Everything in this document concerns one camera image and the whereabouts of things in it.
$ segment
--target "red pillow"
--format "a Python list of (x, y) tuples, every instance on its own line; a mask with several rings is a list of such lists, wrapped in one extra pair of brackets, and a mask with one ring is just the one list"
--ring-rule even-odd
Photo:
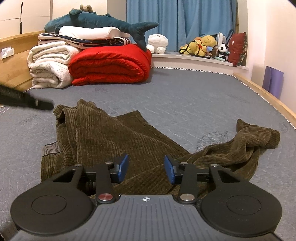
[(233, 34), (228, 43), (228, 61), (233, 64), (234, 67), (241, 65), (247, 52), (247, 34), (246, 32), (241, 34)]

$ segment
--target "white plush toy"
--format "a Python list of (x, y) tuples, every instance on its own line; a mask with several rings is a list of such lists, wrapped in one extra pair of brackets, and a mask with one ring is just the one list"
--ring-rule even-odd
[(151, 53), (164, 54), (166, 46), (168, 46), (168, 39), (166, 36), (161, 34), (149, 35), (147, 49), (149, 49)]

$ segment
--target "white pillow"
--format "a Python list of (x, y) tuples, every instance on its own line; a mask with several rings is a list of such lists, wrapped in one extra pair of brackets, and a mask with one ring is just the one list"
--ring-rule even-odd
[(131, 36), (130, 34), (120, 32), (120, 30), (115, 27), (81, 28), (64, 26), (59, 30), (59, 34), (85, 40), (111, 39), (114, 37), (129, 38)]

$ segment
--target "stuffed shark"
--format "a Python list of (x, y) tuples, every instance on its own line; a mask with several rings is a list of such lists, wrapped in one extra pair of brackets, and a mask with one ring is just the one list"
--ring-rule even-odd
[(72, 9), (69, 14), (50, 20), (44, 27), (45, 32), (59, 34), (63, 26), (74, 26), (81, 28), (104, 28), (115, 27), (121, 32), (130, 34), (136, 44), (146, 51), (145, 32), (156, 28), (158, 23), (142, 22), (130, 24), (112, 17), (109, 13), (97, 15), (95, 12), (84, 12), (79, 9)]

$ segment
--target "wooden bed frame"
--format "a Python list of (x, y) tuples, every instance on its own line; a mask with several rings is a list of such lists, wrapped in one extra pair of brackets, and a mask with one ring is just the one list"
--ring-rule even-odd
[[(38, 35), (43, 31), (19, 34), (12, 37), (0, 39), (0, 49), (11, 46), (15, 54), (11, 57), (0, 60), (0, 83), (6, 86), (25, 91), (32, 87), (32, 77), (29, 74), (27, 57), (30, 49), (37, 45)], [(264, 90), (254, 82), (247, 80), (240, 74), (234, 76), (245, 83), (256, 93), (266, 99), (274, 106), (287, 120), (296, 127), (296, 114), (284, 103)]]
[(38, 43), (38, 35), (43, 31), (19, 34), (0, 39), (0, 49), (11, 46), (15, 54), (0, 60), (0, 83), (25, 91), (32, 87), (27, 57), (32, 47)]

